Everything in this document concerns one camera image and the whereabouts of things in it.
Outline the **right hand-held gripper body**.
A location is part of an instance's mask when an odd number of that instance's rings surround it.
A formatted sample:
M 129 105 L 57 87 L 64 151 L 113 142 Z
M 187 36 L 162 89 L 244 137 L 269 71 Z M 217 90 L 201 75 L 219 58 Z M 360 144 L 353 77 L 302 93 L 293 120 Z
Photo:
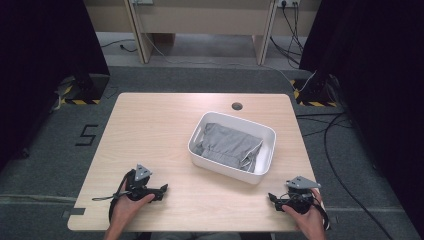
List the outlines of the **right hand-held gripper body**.
M 283 199 L 283 204 L 290 206 L 299 214 L 305 214 L 314 203 L 313 189 L 319 189 L 320 183 L 314 182 L 303 176 L 297 176 L 286 181 L 288 188 L 287 199 Z

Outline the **beige desk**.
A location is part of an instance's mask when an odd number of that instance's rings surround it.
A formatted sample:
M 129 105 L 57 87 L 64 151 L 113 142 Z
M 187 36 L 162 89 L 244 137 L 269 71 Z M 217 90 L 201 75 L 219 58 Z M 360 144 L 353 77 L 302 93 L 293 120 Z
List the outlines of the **beige desk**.
M 322 0 L 279 8 L 277 0 L 83 0 L 97 32 L 131 32 L 140 62 L 150 61 L 154 34 L 243 35 L 252 38 L 256 62 L 265 62 L 272 36 L 309 35 Z

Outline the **white plastic bin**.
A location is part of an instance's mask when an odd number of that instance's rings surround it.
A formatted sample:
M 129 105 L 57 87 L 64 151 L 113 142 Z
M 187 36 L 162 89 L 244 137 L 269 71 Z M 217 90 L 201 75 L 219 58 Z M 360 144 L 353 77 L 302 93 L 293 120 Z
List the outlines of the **white plastic bin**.
M 195 145 L 203 140 L 203 130 L 208 123 L 217 123 L 263 140 L 262 146 L 256 158 L 254 172 L 246 172 L 216 163 L 194 153 Z M 207 112 L 201 117 L 195 127 L 188 143 L 188 149 L 191 154 L 191 160 L 195 165 L 243 182 L 258 184 L 270 169 L 275 143 L 276 133 L 268 126 L 223 113 Z

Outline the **black stand base striped tape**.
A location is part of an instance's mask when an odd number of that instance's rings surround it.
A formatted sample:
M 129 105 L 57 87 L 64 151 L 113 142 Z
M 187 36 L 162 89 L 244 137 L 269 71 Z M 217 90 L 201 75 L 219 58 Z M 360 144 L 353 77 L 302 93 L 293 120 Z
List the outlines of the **black stand base striped tape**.
M 58 104 L 97 105 L 109 79 L 110 77 L 104 74 L 67 77 L 57 87 Z
M 309 86 L 307 79 L 293 79 L 290 83 L 293 88 L 295 101 L 298 105 L 312 107 L 337 106 L 326 82 L 314 85 L 313 89 L 307 89 Z

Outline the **person's lap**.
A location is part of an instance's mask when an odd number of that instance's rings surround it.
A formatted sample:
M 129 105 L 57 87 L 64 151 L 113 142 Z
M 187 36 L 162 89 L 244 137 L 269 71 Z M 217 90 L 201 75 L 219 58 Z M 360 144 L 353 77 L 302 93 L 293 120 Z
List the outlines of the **person's lap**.
M 242 240 L 235 232 L 154 232 L 150 240 Z

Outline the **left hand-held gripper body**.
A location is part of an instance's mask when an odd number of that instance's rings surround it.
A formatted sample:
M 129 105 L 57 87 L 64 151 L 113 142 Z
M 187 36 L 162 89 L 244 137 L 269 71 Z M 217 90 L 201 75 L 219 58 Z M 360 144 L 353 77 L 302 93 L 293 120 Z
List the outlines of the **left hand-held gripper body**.
M 130 200 L 138 201 L 149 194 L 157 196 L 156 189 L 147 187 L 151 175 L 152 172 L 141 164 L 137 164 L 134 169 L 128 172 L 125 191 Z

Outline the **person's left hand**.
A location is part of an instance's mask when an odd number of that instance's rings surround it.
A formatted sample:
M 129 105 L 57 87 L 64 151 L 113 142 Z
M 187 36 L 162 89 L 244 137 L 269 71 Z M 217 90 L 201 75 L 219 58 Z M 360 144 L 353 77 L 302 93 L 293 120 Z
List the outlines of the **person's left hand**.
M 123 231 L 137 215 L 138 211 L 144 205 L 150 203 L 154 197 L 154 194 L 148 194 L 138 201 L 133 201 L 127 196 L 121 196 L 115 204 L 112 218 L 110 220 L 110 229 L 115 232 Z

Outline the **person's right hand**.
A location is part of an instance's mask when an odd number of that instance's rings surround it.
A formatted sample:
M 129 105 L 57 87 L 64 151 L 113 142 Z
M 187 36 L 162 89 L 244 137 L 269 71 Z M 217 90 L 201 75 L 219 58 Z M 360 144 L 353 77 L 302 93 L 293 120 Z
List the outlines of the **person's right hand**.
M 323 226 L 324 217 L 315 206 L 311 206 L 308 212 L 305 214 L 300 214 L 287 205 L 283 205 L 282 208 L 289 216 L 294 219 L 297 224 L 297 228 L 302 233 L 325 232 Z

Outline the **grey pants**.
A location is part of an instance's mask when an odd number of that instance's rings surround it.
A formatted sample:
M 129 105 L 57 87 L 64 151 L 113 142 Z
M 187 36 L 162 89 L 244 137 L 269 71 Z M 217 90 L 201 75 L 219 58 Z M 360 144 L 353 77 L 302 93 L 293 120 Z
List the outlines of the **grey pants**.
M 194 153 L 216 163 L 254 172 L 262 143 L 261 138 L 217 123 L 208 123 L 203 130 L 203 140 L 195 145 Z

